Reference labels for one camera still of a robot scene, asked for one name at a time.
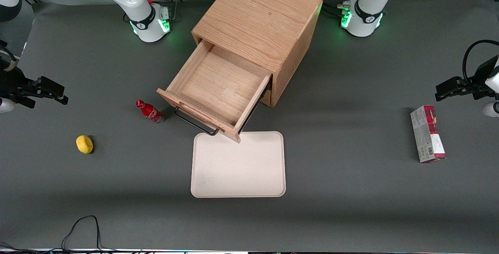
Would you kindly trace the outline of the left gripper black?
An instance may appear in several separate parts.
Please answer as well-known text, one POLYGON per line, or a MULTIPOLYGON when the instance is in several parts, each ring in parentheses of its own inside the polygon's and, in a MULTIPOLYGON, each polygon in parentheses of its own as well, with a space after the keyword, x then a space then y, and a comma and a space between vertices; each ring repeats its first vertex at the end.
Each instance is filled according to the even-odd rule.
POLYGON ((498 56, 480 64, 473 76, 465 76, 465 80, 459 76, 454 76, 438 84, 435 87, 435 100, 437 102, 447 99, 451 96, 467 95, 467 83, 469 91, 472 93, 474 100, 479 100, 485 97, 495 98, 497 92, 485 84, 485 81, 493 74, 497 66, 498 56))

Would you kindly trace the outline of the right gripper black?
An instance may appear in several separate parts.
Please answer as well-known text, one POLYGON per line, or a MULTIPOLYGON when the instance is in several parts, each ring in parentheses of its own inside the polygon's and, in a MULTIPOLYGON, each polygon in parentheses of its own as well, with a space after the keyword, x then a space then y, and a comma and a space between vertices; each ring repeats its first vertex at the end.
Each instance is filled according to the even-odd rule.
POLYGON ((67 105, 69 98, 64 96, 65 87, 53 80, 40 76, 38 80, 27 78, 23 71, 14 68, 10 71, 5 69, 0 73, 0 108, 14 109, 17 104, 33 109, 36 102, 29 96, 41 94, 52 96, 52 99, 67 105))

